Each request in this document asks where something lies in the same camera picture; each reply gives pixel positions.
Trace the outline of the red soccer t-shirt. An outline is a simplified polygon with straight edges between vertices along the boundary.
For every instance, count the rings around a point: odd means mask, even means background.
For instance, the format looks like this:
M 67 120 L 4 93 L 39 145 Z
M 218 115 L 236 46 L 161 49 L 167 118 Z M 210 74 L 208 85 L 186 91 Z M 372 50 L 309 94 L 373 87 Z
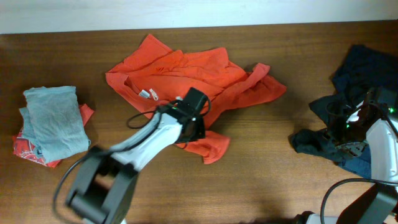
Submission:
M 210 130 L 226 110 L 268 103 L 287 90 L 269 75 L 270 66 L 259 63 L 250 72 L 229 60 L 224 47 L 204 52 L 172 50 L 149 34 L 130 56 L 106 72 L 108 85 L 140 112 L 184 97 L 190 88 L 211 101 L 204 108 L 206 136 L 185 150 L 203 158 L 204 164 L 221 159 L 230 138 Z

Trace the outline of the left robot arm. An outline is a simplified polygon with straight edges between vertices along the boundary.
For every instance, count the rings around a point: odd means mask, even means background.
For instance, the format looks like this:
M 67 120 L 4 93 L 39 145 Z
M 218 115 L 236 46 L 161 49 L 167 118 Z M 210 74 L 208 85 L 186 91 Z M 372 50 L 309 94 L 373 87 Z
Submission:
M 76 161 L 79 168 L 65 199 L 83 223 L 124 223 L 140 171 L 164 148 L 205 137 L 204 106 L 210 99 L 190 88 L 180 100 L 157 106 L 127 140 L 103 150 L 95 146 Z

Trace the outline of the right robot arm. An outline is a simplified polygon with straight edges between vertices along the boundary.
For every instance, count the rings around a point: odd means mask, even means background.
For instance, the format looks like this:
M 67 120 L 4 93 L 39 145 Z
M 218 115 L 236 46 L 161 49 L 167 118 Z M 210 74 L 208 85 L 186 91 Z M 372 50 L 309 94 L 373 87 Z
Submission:
M 325 129 L 303 129 L 290 137 L 296 152 L 322 156 L 333 162 L 370 154 L 368 178 L 350 178 L 333 184 L 323 197 L 320 213 L 303 212 L 296 223 L 384 223 L 397 213 L 397 92 L 371 88 L 356 108 L 329 112 Z M 337 187 L 354 182 L 371 187 L 337 217 L 326 216 L 326 201 Z

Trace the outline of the folded grey t-shirt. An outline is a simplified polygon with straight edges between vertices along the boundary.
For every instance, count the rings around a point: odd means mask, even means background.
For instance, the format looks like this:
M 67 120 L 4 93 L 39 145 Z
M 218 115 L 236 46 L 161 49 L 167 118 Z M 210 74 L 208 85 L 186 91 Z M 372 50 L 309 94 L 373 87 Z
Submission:
M 74 86 L 31 88 L 24 96 L 22 135 L 33 143 L 37 157 L 48 164 L 88 150 Z

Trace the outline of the dark navy garment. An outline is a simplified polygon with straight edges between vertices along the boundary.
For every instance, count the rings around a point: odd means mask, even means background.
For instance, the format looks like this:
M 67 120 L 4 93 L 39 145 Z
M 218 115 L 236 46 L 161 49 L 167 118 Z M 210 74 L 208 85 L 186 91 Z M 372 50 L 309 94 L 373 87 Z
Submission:
M 326 127 L 329 112 L 356 108 L 371 88 L 383 87 L 397 92 L 397 57 L 364 45 L 354 45 L 335 72 L 332 82 L 336 94 L 321 97 L 309 104 Z M 357 159 L 334 163 L 363 178 L 368 178 L 371 174 L 368 152 Z

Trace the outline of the folded red printed t-shirt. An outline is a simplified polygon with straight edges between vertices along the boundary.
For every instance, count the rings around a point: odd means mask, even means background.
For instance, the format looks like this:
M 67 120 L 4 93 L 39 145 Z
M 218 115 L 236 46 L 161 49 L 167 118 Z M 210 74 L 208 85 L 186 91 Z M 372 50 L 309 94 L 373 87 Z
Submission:
M 82 117 L 83 125 L 85 126 L 95 111 L 91 109 L 87 104 L 79 105 L 79 110 Z M 12 137 L 14 155 L 32 162 L 36 162 L 45 167 L 55 168 L 58 166 L 61 160 L 45 163 L 43 158 L 38 158 L 34 154 L 35 145 L 28 139 L 24 138 L 22 134 L 23 128 L 20 129 L 17 135 L 13 135 Z

